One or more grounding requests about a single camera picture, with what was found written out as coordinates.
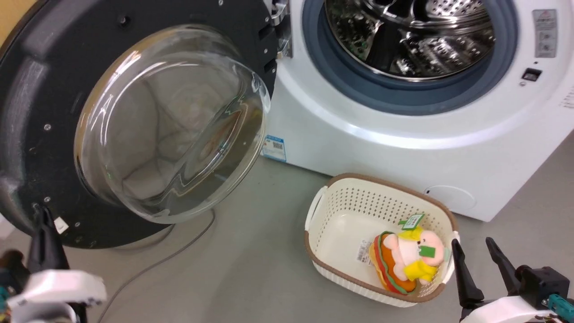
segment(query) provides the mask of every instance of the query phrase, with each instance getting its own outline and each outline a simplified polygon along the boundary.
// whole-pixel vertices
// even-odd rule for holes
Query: basket bottom
[[[382,287],[369,259],[369,246],[384,231],[400,232],[392,222],[358,212],[334,214],[314,251],[325,264],[365,283]]]

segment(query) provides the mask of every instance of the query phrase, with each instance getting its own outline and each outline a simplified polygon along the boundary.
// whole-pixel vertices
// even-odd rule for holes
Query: laundry basket
[[[305,221],[305,247],[315,268],[327,279],[375,301],[409,307],[430,301],[445,287],[452,273],[452,256],[435,278],[410,295],[385,290],[370,264],[368,249],[383,231],[400,232],[399,221],[424,213],[420,225],[434,231],[450,248],[460,240],[456,220],[440,202],[384,180],[343,174],[321,188]]]

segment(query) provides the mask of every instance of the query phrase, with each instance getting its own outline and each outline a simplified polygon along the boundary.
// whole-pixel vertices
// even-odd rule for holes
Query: white basket handle
[[[311,202],[311,206],[309,207],[309,212],[307,212],[307,218],[305,219],[305,231],[309,231],[309,226],[311,225],[311,219],[315,215],[315,211],[319,208],[319,202],[321,202],[321,198],[325,191],[327,190],[327,186],[321,187],[321,189],[317,192],[315,197],[313,198],[313,202]]]
[[[458,231],[453,231],[453,240],[457,239],[460,242],[460,235]],[[451,259],[448,262],[447,273],[444,275],[443,284],[448,283],[452,274],[455,272],[455,258],[452,256],[453,251],[451,251]]]

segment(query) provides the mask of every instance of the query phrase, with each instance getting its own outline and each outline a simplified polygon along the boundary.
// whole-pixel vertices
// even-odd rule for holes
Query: brown basket rim
[[[346,174],[341,174],[338,176],[333,177],[331,180],[329,180],[329,182],[327,182],[326,186],[329,187],[331,185],[333,185],[335,182],[341,180],[341,179],[345,179],[345,178],[356,178],[356,179],[362,179],[362,180],[367,180],[369,182],[374,182],[377,184],[382,184],[385,186],[389,186],[392,187],[394,189],[403,191],[405,193],[414,195],[416,197],[419,197],[425,201],[428,201],[436,206],[438,206],[442,211],[444,211],[444,213],[448,216],[449,220],[451,221],[451,227],[453,231],[458,231],[458,224],[456,223],[456,219],[454,217],[454,215],[452,214],[452,212],[447,209],[446,206],[444,206],[441,202],[428,197],[426,195],[423,195],[417,191],[411,190],[407,187],[392,183],[392,182],[388,182],[386,180],[383,179],[378,179],[372,176],[367,176],[367,175],[361,175],[361,174],[355,174],[355,173],[346,173]],[[309,243],[309,232],[305,231],[305,249],[307,250],[307,254],[309,255],[309,257],[311,257],[311,259],[313,260],[314,263],[316,263],[317,265],[319,265],[320,267],[323,267],[324,269],[330,271],[331,273],[346,279],[352,283],[355,283],[361,287],[364,287],[368,290],[374,291],[375,293],[379,293],[388,297],[392,297],[395,299],[399,299],[401,301],[405,301],[405,302],[411,302],[411,303],[424,303],[424,302],[428,302],[431,299],[437,297],[440,293],[442,293],[442,291],[445,288],[445,284],[444,283],[440,283],[435,290],[432,291],[432,293],[423,296],[423,297],[419,297],[419,296],[414,296],[414,295],[401,295],[401,294],[397,294],[397,293],[393,293],[391,291],[388,291],[382,287],[377,287],[377,286],[373,286],[371,284],[365,283],[362,280],[359,280],[357,278],[351,277],[327,264],[325,264],[324,262],[322,262],[321,260],[319,260],[319,258],[317,258],[317,256],[315,256],[315,254],[313,253],[313,251],[311,250],[311,245]]]

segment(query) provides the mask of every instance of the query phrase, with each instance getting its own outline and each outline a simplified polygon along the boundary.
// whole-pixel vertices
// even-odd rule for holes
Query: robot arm
[[[11,296],[5,302],[10,309],[6,318],[11,323],[53,322],[59,318],[86,323],[86,307],[106,300],[103,280],[69,269],[50,211],[39,205],[34,209],[37,227],[27,267],[18,251],[8,251],[0,260],[0,289]]]
[[[464,262],[457,240],[452,242],[456,284],[462,306],[461,323],[524,323],[532,319],[574,323],[574,306],[565,298],[570,281],[551,267],[514,269],[492,238],[486,238],[492,260],[498,265],[508,296],[484,301]]]

